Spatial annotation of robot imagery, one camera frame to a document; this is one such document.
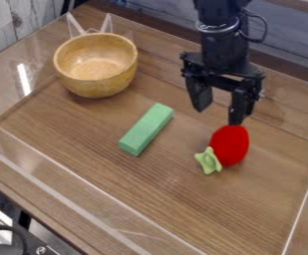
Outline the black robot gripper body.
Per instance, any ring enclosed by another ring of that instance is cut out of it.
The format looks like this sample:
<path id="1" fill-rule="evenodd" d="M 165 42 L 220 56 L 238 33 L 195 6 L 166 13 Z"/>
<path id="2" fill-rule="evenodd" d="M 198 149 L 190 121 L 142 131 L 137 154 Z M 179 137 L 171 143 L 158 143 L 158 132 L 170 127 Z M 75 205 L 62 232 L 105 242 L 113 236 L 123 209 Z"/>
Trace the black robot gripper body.
<path id="1" fill-rule="evenodd" d="M 210 26 L 195 24 L 201 36 L 201 51 L 183 52 L 181 75 L 203 78 L 213 88 L 233 92 L 238 87 L 254 87 L 261 93 L 264 75 L 249 62 L 248 44 L 262 38 L 250 38 L 246 23 Z"/>

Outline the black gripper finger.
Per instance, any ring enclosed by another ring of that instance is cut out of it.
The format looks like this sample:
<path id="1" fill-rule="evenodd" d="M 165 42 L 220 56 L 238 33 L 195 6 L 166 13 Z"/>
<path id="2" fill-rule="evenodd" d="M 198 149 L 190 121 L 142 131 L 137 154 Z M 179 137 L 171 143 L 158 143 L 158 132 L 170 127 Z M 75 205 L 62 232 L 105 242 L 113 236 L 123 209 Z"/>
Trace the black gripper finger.
<path id="1" fill-rule="evenodd" d="M 228 111 L 228 121 L 232 126 L 240 126 L 252 114 L 258 101 L 258 90 L 254 87 L 238 87 L 232 92 L 232 102 Z"/>
<path id="2" fill-rule="evenodd" d="M 203 78 L 187 77 L 185 85 L 193 108 L 201 113 L 213 100 L 210 82 Z"/>

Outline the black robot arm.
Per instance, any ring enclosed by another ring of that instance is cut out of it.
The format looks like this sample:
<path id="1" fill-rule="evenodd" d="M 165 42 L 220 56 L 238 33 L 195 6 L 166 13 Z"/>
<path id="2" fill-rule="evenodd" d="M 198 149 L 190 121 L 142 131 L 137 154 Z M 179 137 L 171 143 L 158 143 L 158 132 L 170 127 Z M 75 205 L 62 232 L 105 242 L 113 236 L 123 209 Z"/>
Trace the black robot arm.
<path id="1" fill-rule="evenodd" d="M 181 76 L 194 109 L 213 102 L 212 89 L 230 93 L 228 124 L 240 126 L 252 114 L 262 90 L 262 71 L 249 61 L 249 43 L 261 43 L 266 20 L 246 6 L 252 0 L 193 0 L 199 51 L 182 52 Z"/>

